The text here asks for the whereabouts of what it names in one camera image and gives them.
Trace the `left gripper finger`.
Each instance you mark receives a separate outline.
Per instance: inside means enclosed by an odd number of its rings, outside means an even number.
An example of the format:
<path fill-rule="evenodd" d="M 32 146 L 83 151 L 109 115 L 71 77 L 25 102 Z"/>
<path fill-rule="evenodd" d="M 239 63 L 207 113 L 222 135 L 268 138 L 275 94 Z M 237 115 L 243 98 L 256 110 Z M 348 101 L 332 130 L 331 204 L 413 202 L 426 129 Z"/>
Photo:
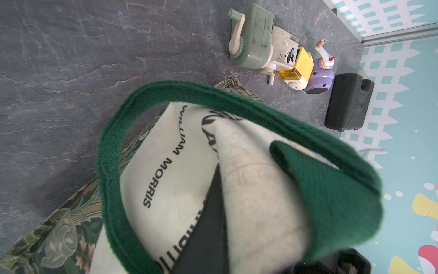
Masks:
<path fill-rule="evenodd" d="M 201 217 L 171 272 L 229 273 L 227 220 L 219 165 L 216 166 Z"/>

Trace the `cream canvas tote bag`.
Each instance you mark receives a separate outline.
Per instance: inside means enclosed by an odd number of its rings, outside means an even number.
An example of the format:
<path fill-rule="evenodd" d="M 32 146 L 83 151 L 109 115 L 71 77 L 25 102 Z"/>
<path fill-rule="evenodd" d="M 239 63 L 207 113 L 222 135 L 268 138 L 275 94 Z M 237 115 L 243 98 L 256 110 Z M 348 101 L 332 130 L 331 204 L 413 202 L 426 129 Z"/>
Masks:
<path fill-rule="evenodd" d="M 220 166 L 229 274 L 277 274 L 372 238 L 382 182 L 351 146 L 229 78 L 134 91 L 97 177 L 1 259 L 15 274 L 172 274 Z"/>

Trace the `yellow pencil sharpener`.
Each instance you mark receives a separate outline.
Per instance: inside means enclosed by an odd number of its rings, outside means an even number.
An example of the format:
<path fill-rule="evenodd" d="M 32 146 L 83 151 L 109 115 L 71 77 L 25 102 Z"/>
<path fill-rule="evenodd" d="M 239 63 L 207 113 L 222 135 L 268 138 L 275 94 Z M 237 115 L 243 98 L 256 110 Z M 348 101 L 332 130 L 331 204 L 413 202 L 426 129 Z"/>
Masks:
<path fill-rule="evenodd" d="M 290 88 L 304 90 L 314 68 L 313 58 L 303 47 L 298 48 L 296 56 L 293 69 L 278 71 L 277 74 Z"/>

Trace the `purple pencil sharpener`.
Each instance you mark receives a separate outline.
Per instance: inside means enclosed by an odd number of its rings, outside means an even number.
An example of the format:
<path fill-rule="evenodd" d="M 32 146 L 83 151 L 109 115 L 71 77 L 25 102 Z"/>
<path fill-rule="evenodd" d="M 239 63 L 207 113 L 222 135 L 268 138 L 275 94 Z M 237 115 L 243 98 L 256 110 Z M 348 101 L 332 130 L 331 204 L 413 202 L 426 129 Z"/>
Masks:
<path fill-rule="evenodd" d="M 313 60 L 313 70 L 310 75 L 308 85 L 303 90 L 306 94 L 321 94 L 332 88 L 335 73 L 335 57 L 324 49 L 325 39 L 321 39 L 315 46 L 320 55 L 318 59 Z"/>

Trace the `green pencil sharpener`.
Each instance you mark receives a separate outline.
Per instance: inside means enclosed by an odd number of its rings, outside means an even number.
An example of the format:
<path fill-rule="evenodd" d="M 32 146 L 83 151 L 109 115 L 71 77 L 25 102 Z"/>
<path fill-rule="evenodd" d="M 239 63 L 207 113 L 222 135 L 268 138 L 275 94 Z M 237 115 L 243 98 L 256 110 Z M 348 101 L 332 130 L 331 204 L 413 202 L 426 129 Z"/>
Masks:
<path fill-rule="evenodd" d="M 228 44 L 234 65 L 261 69 L 269 62 L 273 40 L 274 14 L 252 3 L 242 11 L 229 9 L 232 34 Z"/>

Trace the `beige pencil sharpener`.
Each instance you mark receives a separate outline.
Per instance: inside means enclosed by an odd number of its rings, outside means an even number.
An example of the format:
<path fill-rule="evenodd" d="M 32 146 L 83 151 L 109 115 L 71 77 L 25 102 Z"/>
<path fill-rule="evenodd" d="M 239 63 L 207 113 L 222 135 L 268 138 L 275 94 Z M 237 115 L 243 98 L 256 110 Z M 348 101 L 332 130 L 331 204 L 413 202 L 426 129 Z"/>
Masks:
<path fill-rule="evenodd" d="M 268 85 L 272 86 L 277 71 L 292 70 L 295 66 L 299 39 L 286 30 L 274 26 L 270 54 L 267 63 L 260 69 L 269 76 Z"/>

